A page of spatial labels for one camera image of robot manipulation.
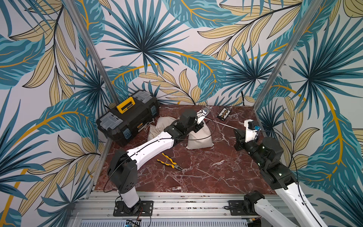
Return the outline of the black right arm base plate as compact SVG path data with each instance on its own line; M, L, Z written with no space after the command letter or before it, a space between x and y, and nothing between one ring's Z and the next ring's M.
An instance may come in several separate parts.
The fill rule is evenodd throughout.
M230 200L225 209L230 211L231 216L257 215L252 207L252 203L248 200Z

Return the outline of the white drawstring soil bag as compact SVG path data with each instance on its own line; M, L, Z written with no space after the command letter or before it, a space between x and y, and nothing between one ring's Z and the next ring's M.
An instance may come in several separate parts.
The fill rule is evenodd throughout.
M170 126L175 121L177 121L177 119L173 117L159 117L156 124L157 135L163 132L166 127Z

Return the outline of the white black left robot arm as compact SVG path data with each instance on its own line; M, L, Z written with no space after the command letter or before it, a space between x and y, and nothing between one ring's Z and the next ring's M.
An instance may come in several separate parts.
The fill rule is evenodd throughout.
M120 149L115 153L108 169L108 182L116 186L128 209L134 212L140 207L141 200L135 188L138 170L159 153L188 140L192 131L198 132L202 129L203 120L209 113L208 107L198 112L187 109L152 140L129 150Z

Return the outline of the white bag drawstring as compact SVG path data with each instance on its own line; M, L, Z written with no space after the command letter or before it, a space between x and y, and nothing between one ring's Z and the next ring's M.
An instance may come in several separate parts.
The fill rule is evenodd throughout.
M214 123L217 123L217 124L223 125L223 126L225 126L225 127L232 128L232 129L236 129L236 130L237 130L237 128L235 128L235 127L233 127L233 126L230 126L230 125L227 125L227 124L224 124L224 123L221 123L221 122L217 122L217 121L212 120L212 119L209 119L209 118L205 118L205 120L212 121L212 122L214 122Z

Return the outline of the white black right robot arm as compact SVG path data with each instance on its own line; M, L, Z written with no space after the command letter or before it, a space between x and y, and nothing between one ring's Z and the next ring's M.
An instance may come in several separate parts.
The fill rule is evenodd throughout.
M298 175L293 174L281 163L283 148L279 141L272 137L263 138L257 143L260 126L256 121L244 121L245 130L234 130L237 151L245 150L258 165L265 182L285 202L301 227L325 227L326 223L303 193ZM254 191L244 196L241 202L229 202L230 211L236 214L243 211L250 215L259 215L274 227L294 227L296 224L278 211L260 192Z

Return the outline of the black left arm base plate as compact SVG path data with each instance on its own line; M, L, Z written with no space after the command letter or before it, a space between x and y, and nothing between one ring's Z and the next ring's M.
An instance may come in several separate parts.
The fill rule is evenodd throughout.
M153 201L139 201L132 208L129 208L124 201L115 203L113 216L114 217L150 217L153 214Z

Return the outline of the large white cloth bag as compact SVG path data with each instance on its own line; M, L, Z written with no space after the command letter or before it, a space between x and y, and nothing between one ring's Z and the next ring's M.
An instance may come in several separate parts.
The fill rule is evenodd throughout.
M211 131L209 127L204 123L204 126L198 132L190 132L188 137L187 149L202 149L210 148L214 144L211 138Z

